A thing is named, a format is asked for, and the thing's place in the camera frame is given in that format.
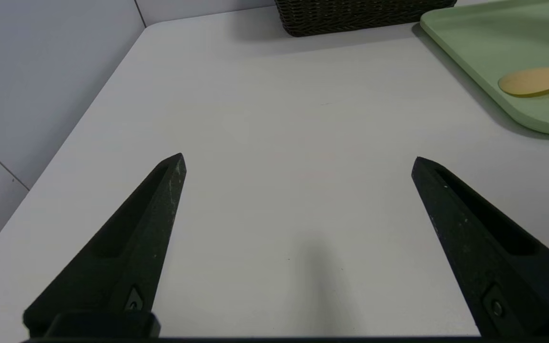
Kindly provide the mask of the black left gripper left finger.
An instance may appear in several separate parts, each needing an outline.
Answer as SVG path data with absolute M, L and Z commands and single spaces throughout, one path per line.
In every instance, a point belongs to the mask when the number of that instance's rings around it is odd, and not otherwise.
M 151 309 L 170 243 L 186 166 L 158 163 L 24 311 L 31 339 L 152 339 Z

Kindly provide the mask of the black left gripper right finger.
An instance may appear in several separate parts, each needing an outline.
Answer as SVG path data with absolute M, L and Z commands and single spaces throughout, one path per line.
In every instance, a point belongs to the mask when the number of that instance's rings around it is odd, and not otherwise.
M 412 180 L 481 336 L 549 339 L 549 248 L 439 163 Z

